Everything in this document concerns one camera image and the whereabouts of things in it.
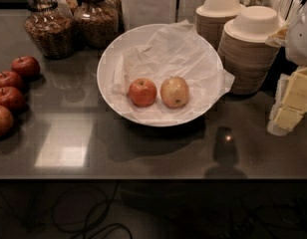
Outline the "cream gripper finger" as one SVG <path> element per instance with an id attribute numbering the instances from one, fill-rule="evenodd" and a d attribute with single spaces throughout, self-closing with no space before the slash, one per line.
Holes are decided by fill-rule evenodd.
<path id="1" fill-rule="evenodd" d="M 267 124 L 267 131 L 273 135 L 277 136 L 284 136 L 288 133 L 286 129 L 279 127 L 275 122 L 274 119 L 277 116 L 278 110 L 280 108 L 282 99 L 285 95 L 287 85 L 288 85 L 289 76 L 285 74 L 281 74 L 280 78 L 277 82 L 277 88 L 275 93 L 275 104 L 272 106 L 270 115 L 269 115 L 269 122 Z"/>
<path id="2" fill-rule="evenodd" d="M 307 67 L 299 67 L 287 78 L 282 99 L 273 116 L 273 123 L 291 131 L 307 113 Z"/>

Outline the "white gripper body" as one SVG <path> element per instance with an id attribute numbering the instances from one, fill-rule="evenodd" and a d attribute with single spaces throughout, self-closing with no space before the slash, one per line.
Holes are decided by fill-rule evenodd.
<path id="1" fill-rule="evenodd" d="M 307 1 L 292 18 L 266 39 L 274 48 L 285 48 L 286 59 L 298 66 L 307 66 Z"/>

